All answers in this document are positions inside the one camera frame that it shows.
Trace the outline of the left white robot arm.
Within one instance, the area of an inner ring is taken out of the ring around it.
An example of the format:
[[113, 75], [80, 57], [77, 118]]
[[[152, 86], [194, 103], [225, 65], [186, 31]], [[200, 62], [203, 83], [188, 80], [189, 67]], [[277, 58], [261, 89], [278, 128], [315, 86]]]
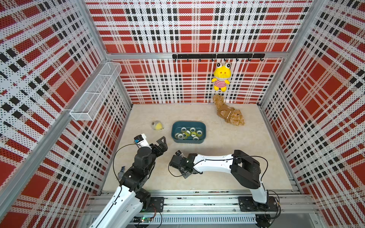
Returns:
[[163, 136], [157, 144], [149, 144], [146, 135], [141, 134], [134, 138], [134, 143], [138, 150], [132, 166], [118, 179], [119, 186], [91, 228], [126, 228], [137, 214], [152, 212], [152, 217], [137, 220], [141, 225], [143, 221], [152, 222], [163, 211], [163, 199], [153, 202], [151, 193], [143, 186], [152, 174], [156, 159], [168, 150], [166, 138]]

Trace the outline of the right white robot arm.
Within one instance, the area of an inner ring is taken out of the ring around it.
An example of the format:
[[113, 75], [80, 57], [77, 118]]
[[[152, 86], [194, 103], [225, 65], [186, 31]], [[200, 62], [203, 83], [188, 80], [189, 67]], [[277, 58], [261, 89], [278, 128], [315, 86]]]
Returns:
[[263, 173], [256, 158], [257, 156], [249, 156], [241, 150], [222, 156], [189, 154], [187, 157], [177, 151], [168, 167], [177, 169], [185, 179], [192, 174], [204, 172], [231, 174], [241, 186], [250, 190], [255, 203], [267, 204], [269, 195], [263, 185]]

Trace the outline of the yellow tape roll nine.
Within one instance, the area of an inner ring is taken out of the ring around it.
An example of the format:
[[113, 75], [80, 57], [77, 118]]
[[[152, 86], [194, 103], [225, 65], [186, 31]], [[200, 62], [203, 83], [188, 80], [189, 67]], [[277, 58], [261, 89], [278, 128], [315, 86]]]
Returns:
[[203, 135], [203, 133], [202, 133], [202, 131], [201, 131], [201, 130], [198, 130], [196, 133], [197, 133], [197, 136], [198, 136], [198, 137], [200, 137], [200, 136], [202, 136], [202, 135]]

